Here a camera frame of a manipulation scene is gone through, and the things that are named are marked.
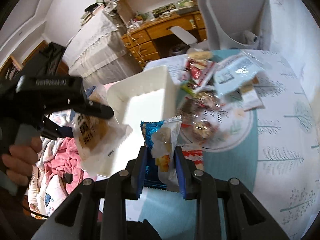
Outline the person's left hand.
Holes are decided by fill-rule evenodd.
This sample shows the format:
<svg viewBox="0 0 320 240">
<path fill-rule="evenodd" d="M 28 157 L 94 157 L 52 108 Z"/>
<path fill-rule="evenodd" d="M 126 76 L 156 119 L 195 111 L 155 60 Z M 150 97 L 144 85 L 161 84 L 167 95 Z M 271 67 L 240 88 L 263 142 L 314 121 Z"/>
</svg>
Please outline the person's left hand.
<svg viewBox="0 0 320 240">
<path fill-rule="evenodd" d="M 40 137 L 33 137 L 29 145 L 11 145 L 9 154 L 2 155 L 2 161 L 7 168 L 6 174 L 9 179 L 18 186 L 27 186 L 41 149 L 42 141 Z"/>
</svg>

